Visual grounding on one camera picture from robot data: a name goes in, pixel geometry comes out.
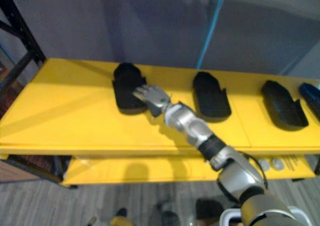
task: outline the lower shelf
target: lower shelf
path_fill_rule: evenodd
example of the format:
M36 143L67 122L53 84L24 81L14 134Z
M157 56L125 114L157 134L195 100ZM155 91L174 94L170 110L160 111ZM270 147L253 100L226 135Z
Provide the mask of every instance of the lower shelf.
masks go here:
M298 179L315 176L304 156L281 158L284 169L272 167L267 179ZM199 157L134 157L81 158L74 157L64 175L63 185L215 181L218 172Z

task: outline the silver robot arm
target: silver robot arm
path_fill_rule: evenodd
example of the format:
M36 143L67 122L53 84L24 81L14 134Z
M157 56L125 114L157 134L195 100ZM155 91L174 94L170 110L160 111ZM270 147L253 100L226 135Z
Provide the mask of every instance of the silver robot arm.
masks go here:
M184 134L188 143L197 148L218 175L223 191L241 203L245 226L301 226L288 208L270 194L260 173L232 147L227 146L198 118L187 105L172 104L170 97L158 86L143 85L133 94L145 102L154 117L164 114L164 122Z

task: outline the yellow shelving unit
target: yellow shelving unit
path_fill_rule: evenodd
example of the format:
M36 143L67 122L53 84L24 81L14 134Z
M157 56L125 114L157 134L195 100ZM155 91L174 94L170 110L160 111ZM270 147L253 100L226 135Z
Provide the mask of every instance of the yellow shelving unit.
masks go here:
M1 154L74 156L64 185L215 180L217 173L182 135L164 125L161 116L118 111L112 87L117 66L48 59L0 121ZM192 81L197 70L136 66L148 84L162 87L174 103L195 109ZM298 92L301 83L317 87L320 80L205 71L227 91L231 116L208 125L228 145L257 156L320 153L320 122ZM309 126L285 131L273 125L261 95L266 80L279 82L295 100L301 99ZM267 177L313 177L304 158L298 158L295 170L271 169Z
M315 176L302 155L277 156L284 169L272 167L265 172L267 179L312 178ZM197 157L137 157L137 158L87 158L75 157L70 162L63 185L215 181L218 172Z

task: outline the gray carpet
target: gray carpet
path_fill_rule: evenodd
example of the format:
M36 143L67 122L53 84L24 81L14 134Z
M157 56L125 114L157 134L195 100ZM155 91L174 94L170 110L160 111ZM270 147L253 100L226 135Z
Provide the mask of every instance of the gray carpet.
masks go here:
M320 177L303 181L271 180L270 190L287 205L304 210L314 226L320 225ZM155 225L156 203L169 200L165 209L176 212L183 226L195 218L198 198L215 198L233 206L216 182L136 183L82 185L67 189L45 180L0 185L1 226L106 226L117 209L128 208L137 226Z

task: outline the black metal frame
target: black metal frame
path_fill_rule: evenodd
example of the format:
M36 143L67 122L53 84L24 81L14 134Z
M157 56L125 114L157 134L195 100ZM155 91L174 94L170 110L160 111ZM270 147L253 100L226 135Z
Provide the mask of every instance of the black metal frame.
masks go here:
M27 50L27 53L1 83L0 95L3 95L31 60L39 64L40 62L44 63L46 57L20 14L15 2L13 0L0 0L0 8L10 23L8 25L0 20L0 29L18 37Z
M15 2L13 0L0 0L0 8L3 11L7 21L10 23L9 25L0 20L0 29L18 37L27 50L22 59L20 59L20 61L1 82L0 96L2 96L31 60L34 60L39 66L41 63L43 64L45 62L46 56L32 35ZM10 155L8 159L4 160L4 162L39 176L41 179L47 179L55 183L60 183L62 182L63 175L68 168L67 162L69 162L71 156L55 155L52 157L53 167L50 172L38 167L33 163L19 158L18 155Z

